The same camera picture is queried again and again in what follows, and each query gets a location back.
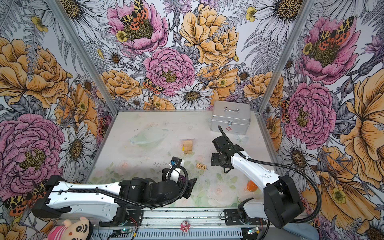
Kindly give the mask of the cartoon printed wood block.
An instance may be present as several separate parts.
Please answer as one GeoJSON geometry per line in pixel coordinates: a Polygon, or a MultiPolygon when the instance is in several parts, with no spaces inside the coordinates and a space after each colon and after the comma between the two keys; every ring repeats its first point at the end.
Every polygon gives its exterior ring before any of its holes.
{"type": "Polygon", "coordinates": [[[201,164],[201,163],[197,163],[196,164],[196,168],[199,169],[199,170],[203,170],[203,171],[207,170],[207,166],[204,165],[204,164],[201,164]]]}

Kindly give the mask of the wide plain wood block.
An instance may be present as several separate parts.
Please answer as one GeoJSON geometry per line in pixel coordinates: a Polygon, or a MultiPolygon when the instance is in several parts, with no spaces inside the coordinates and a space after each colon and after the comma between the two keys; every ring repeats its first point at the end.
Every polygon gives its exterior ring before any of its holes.
{"type": "Polygon", "coordinates": [[[193,146],[193,140],[184,140],[183,141],[183,147],[192,147],[193,146]]]}

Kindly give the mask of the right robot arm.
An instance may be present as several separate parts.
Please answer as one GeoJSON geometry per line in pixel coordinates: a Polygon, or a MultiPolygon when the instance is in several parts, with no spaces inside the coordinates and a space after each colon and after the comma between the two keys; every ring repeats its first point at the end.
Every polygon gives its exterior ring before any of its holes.
{"type": "Polygon", "coordinates": [[[232,145],[224,136],[215,138],[212,143],[216,149],[212,153],[212,166],[222,167],[225,173],[238,170],[262,191],[262,202],[248,198],[238,205],[243,222],[266,219],[279,229],[289,223],[299,223],[297,217],[304,212],[304,206],[292,178],[266,169],[264,165],[273,164],[253,160],[243,148],[232,145]]]}

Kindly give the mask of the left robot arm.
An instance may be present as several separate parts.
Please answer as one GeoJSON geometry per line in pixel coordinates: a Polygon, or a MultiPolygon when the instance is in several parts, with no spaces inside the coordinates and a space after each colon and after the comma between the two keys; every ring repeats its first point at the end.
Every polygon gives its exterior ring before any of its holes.
{"type": "Polygon", "coordinates": [[[132,178],[103,185],[81,185],[52,176],[43,197],[32,208],[45,219],[80,218],[100,221],[103,227],[132,226],[141,222],[143,210],[154,210],[188,199],[197,182],[190,178],[183,160],[173,157],[162,170],[162,180],[132,178]]]}

